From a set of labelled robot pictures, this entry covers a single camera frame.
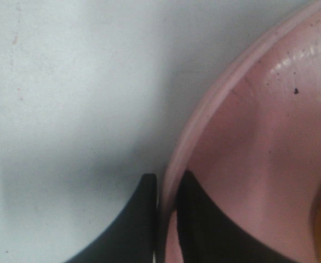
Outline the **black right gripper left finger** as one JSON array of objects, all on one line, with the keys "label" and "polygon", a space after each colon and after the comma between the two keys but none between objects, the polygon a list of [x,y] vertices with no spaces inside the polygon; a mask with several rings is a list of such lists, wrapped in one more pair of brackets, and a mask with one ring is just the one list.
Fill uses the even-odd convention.
[{"label": "black right gripper left finger", "polygon": [[157,178],[144,174],[110,226],[68,262],[153,261],[157,226]]}]

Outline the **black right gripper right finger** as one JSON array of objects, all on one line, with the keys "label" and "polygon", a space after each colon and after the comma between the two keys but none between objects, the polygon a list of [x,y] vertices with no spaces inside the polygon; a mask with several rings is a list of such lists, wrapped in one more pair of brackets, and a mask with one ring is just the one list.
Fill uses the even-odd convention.
[{"label": "black right gripper right finger", "polygon": [[317,262],[309,225],[313,190],[290,174],[255,176],[245,190],[205,189],[191,171],[177,192],[185,262]]}]

